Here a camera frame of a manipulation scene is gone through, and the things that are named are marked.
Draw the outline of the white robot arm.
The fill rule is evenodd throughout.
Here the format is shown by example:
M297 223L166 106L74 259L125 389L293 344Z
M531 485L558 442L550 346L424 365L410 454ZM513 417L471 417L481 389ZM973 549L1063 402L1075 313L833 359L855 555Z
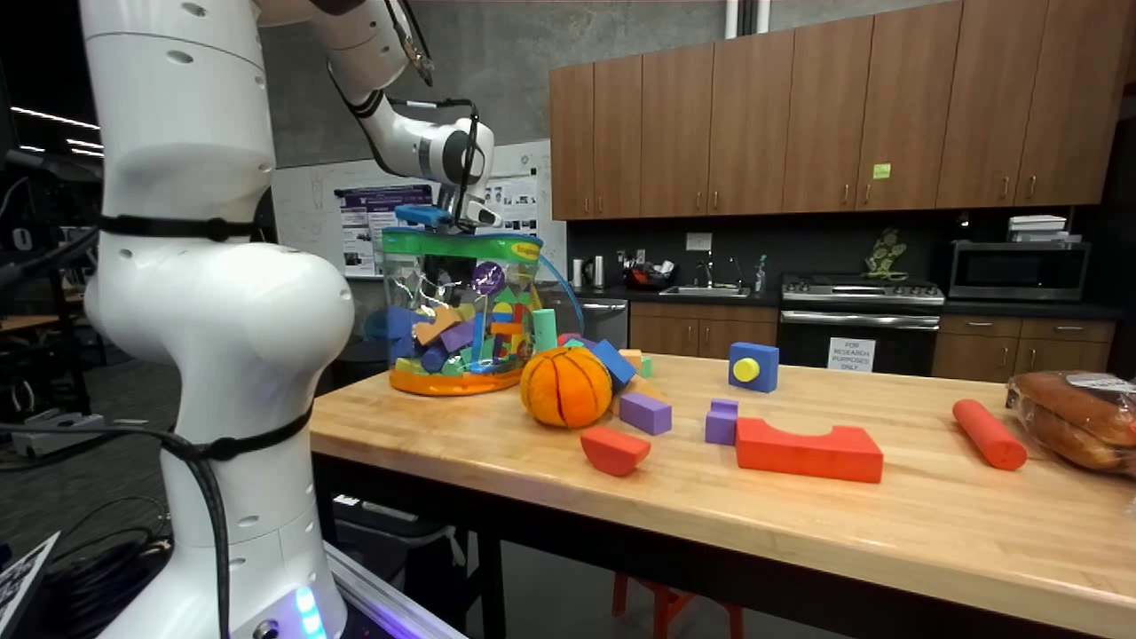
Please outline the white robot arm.
M403 0L79 0L103 137L86 313L178 370L158 439L174 549L99 639L338 639L305 423L353 323L345 273L253 235L272 174L260 28L301 20L376 163L463 196L479 118L420 119L389 85L429 51Z

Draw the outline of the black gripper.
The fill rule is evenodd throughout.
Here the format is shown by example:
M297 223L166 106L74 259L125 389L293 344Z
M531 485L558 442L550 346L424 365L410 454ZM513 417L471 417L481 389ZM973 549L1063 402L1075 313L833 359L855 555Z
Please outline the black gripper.
M485 145L481 145L481 125L479 118L456 118L454 132L443 142L443 196L450 223L463 223L467 196L481 180L485 170Z

